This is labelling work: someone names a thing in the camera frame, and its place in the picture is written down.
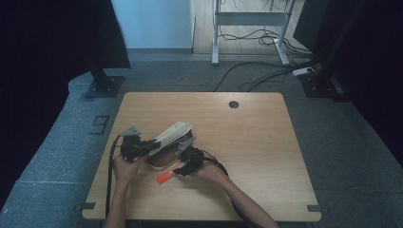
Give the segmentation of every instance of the wooden table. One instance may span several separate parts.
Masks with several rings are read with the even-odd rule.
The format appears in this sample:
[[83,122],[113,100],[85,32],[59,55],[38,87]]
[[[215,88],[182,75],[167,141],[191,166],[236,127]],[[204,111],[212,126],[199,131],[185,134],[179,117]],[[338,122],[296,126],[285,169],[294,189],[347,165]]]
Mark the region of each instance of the wooden table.
[[[231,101],[239,107],[231,108]],[[135,125],[142,140],[150,140],[176,122],[193,123],[194,146],[217,156],[274,220],[320,220],[320,212],[308,210],[317,199],[281,94],[210,92],[125,94],[86,199],[95,206],[83,210],[85,218],[105,218],[108,154],[116,136]],[[187,176],[159,185],[161,173],[141,167],[128,191],[128,219],[240,220],[215,184]]]

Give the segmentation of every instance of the black curtain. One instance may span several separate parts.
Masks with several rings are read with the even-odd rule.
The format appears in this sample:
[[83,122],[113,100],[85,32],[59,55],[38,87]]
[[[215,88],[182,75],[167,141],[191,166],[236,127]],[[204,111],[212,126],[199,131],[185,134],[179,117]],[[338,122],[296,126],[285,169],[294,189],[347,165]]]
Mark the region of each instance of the black curtain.
[[64,106],[68,82],[126,67],[125,43],[110,0],[0,3],[1,205]]

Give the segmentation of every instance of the person's right hand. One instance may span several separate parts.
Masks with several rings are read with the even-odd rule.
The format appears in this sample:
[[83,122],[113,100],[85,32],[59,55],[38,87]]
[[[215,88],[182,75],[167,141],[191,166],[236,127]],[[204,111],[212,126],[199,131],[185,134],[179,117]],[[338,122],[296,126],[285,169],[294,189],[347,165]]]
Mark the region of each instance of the person's right hand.
[[[211,158],[211,156],[206,153],[204,153],[204,155]],[[204,161],[201,169],[193,173],[192,176],[215,183],[220,183],[227,179],[227,176],[222,172],[222,170],[210,161]]]

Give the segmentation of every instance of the gray carpet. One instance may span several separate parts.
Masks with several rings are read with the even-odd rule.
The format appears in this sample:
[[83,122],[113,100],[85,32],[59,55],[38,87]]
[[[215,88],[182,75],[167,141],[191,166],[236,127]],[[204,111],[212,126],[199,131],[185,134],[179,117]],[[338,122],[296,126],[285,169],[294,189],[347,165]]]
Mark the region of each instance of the gray carpet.
[[[131,70],[106,71],[125,76],[117,98],[81,99],[92,81],[89,73],[70,82],[66,105],[14,184],[0,214],[0,227],[99,227],[99,221],[82,218],[76,206],[86,200],[124,94],[212,91],[225,72],[240,63],[230,59],[211,66],[209,61],[144,59],[135,59]],[[242,83],[277,70],[237,67],[218,91],[238,92]],[[352,104],[306,98],[299,80],[291,75],[283,83],[266,82],[252,92],[284,96],[322,208],[322,220],[309,227],[403,227],[403,169]],[[96,123],[105,117],[109,119],[103,132]],[[148,222],[144,227],[162,226]]]

